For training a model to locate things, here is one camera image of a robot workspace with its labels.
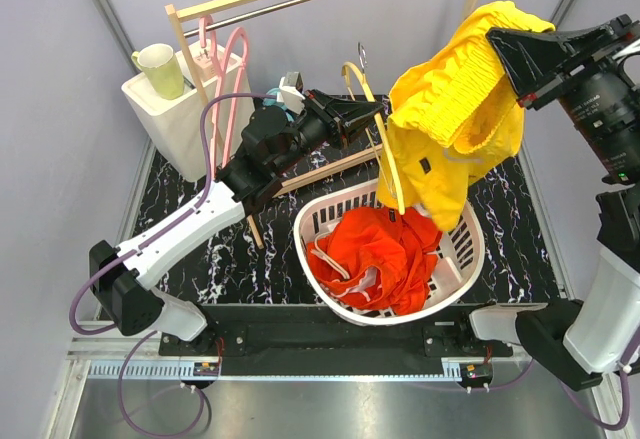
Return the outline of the yellow wire hanger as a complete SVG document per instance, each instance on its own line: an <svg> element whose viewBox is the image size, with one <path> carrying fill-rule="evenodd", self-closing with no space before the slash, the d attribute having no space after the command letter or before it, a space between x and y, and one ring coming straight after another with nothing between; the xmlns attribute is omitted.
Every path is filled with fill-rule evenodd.
<svg viewBox="0 0 640 439"><path fill-rule="evenodd" d="M375 102L374 94L369 86L366 76L366 50L361 42L357 43L357 53L359 66L353 62L346 61L341 67L341 76L344 79L345 87L349 97L351 99L355 99L355 94L351 85L351 76L354 76L364 93L365 99L369 102ZM387 192L391 198L396 201L396 209L401 215L404 215L406 212L404 193L401 186L398 168L390 148L386 126L380 113L377 113L374 116L374 124L381 141L380 148L374 151L374 156L379 166L379 172L382 174Z"/></svg>

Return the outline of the yellow shorts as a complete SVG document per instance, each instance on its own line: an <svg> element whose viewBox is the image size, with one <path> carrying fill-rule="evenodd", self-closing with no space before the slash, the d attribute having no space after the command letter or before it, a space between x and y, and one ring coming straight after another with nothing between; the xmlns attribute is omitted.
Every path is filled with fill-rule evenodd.
<svg viewBox="0 0 640 439"><path fill-rule="evenodd" d="M524 110L486 37L493 27L555 28L511 1L483 5L389 93L391 155L381 159L378 199L390 208L422 205L443 232L457 225L470 186L516 156L523 139Z"/></svg>

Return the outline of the pink plastic hanger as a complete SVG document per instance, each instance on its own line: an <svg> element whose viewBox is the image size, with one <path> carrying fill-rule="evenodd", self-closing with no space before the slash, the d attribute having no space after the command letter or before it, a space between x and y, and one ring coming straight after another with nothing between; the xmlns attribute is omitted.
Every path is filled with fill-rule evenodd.
<svg viewBox="0 0 640 439"><path fill-rule="evenodd" d="M249 39L247 33L242 27L234 29L224 46L224 53L219 55L216 31L211 30L210 34L207 34L207 28L212 25L213 18L210 15L202 16L199 19L198 37L200 46L204 49L204 52L209 58L213 67L214 76L217 78L215 97L219 97L227 92L240 93L249 61ZM242 44L242 55L238 62L238 70L235 76L233 89L227 91L227 86L231 83L231 79L228 75L229 62L233 55L233 49L238 43ZM237 103L238 98L231 99L229 113L227 114L225 139L222 146L222 165L226 165L231 157Z"/></svg>

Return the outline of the orange shorts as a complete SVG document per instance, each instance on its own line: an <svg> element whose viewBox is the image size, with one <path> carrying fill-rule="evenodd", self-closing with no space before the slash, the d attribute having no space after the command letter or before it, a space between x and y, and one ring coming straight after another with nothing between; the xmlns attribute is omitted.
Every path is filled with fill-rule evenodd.
<svg viewBox="0 0 640 439"><path fill-rule="evenodd" d="M346 212L333 231L306 245L312 275L332 297L359 310L423 309L442 232L413 208Z"/></svg>

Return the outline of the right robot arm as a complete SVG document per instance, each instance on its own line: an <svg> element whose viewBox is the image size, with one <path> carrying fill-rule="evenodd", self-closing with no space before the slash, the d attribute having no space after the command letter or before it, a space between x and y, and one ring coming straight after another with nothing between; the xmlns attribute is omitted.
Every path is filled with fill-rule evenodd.
<svg viewBox="0 0 640 439"><path fill-rule="evenodd" d="M558 102L606 174L596 195L600 245L584 301L486 306L454 330L476 355L490 340L521 346L565 386L581 391L608 373L639 371L639 84L626 72L639 55L639 23L617 16L577 31L525 32L493 27L486 35L519 105Z"/></svg>

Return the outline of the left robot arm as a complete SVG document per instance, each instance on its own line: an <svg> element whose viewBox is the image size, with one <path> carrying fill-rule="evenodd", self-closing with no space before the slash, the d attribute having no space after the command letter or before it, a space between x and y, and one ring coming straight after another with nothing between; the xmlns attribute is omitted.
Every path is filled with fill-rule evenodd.
<svg viewBox="0 0 640 439"><path fill-rule="evenodd" d="M194 303L157 289L179 260L219 231L258 213L282 188L283 174L323 144L343 149L384 110L378 101L356 101L305 91L301 109L277 105L253 111L229 162L206 169L203 189L155 226L117 246L102 240L89 251L91 291L112 328L123 336L155 330L175 336L196 355L215 345L216 331Z"/></svg>

